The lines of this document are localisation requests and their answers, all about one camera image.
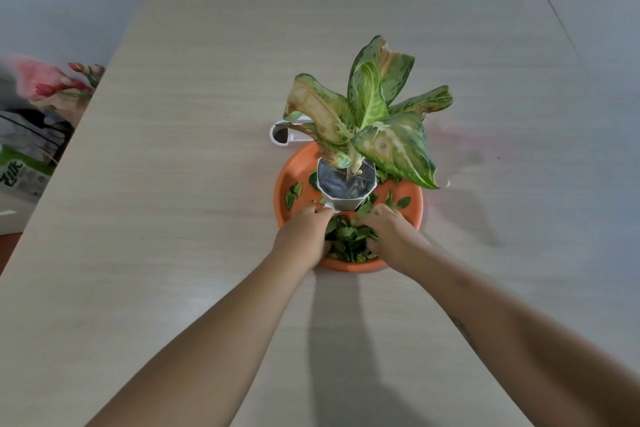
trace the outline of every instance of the light wood tabletop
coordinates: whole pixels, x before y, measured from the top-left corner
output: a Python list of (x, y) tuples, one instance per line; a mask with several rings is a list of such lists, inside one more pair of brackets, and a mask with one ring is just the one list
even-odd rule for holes
[[(147, 0), (0, 278), (0, 424), (79, 426), (268, 253), (294, 75), (376, 34), (449, 84), (422, 231), (640, 369), (640, 165), (547, 0)], [(319, 271), (235, 426), (530, 425), (419, 286)]]

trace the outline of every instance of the orange tray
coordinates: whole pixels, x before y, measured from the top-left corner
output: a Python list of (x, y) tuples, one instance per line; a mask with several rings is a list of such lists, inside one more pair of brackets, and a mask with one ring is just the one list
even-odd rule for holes
[[(276, 180), (276, 188), (273, 191), (273, 207), (276, 213), (276, 220), (278, 226), (282, 228), (284, 224), (291, 219), (291, 217), (299, 213), (302, 208), (307, 206), (312, 200), (319, 201), (322, 199), (322, 195), (319, 191), (316, 191), (309, 184), (309, 176), (316, 170), (317, 160), (320, 158), (320, 153), (315, 142), (310, 142), (303, 148), (300, 148), (289, 160), (285, 163)], [(302, 194), (293, 203), (291, 211), (287, 210), (287, 205), (284, 201), (284, 195), (289, 190), (294, 182), (302, 183)], [(401, 197), (411, 196), (411, 202), (409, 205), (402, 209), (403, 216), (411, 223), (416, 229), (420, 227), (422, 221), (422, 189), (420, 186), (415, 185), (407, 180), (401, 180), (398, 184), (395, 184), (392, 179), (386, 181), (384, 184), (378, 184), (378, 187), (374, 189), (374, 193), (378, 195), (378, 200), (375, 204), (383, 203), (389, 192), (389, 189), (393, 189), (394, 201), (397, 201)], [(348, 214), (349, 217), (355, 216), (355, 211), (343, 211)], [(319, 264), (322, 268), (335, 270), (338, 272), (371, 272), (381, 269), (385, 266), (385, 262), (381, 259), (369, 259), (366, 262), (350, 263), (342, 262), (329, 257), (324, 257)]]

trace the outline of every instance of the green package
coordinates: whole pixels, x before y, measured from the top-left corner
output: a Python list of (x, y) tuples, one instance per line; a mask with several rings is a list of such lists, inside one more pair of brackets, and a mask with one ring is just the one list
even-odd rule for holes
[(0, 145), (0, 183), (5, 186), (40, 197), (53, 169), (33, 157)]

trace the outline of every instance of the person's right arm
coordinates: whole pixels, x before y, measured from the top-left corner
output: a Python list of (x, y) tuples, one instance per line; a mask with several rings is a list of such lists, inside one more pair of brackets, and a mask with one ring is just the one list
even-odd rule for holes
[(438, 253), (384, 204), (369, 249), (420, 284), (536, 427), (640, 426), (640, 381), (553, 319)]

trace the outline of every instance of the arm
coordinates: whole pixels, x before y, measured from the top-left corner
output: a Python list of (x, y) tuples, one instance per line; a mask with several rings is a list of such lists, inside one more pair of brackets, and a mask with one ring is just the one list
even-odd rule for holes
[(433, 296), (533, 425), (640, 425), (640, 383), (614, 359), (436, 252), (384, 204), (360, 224), (378, 234), (369, 249)]
[(87, 427), (228, 426), (291, 296), (324, 255), (332, 211), (308, 206), (240, 284), (153, 357)]

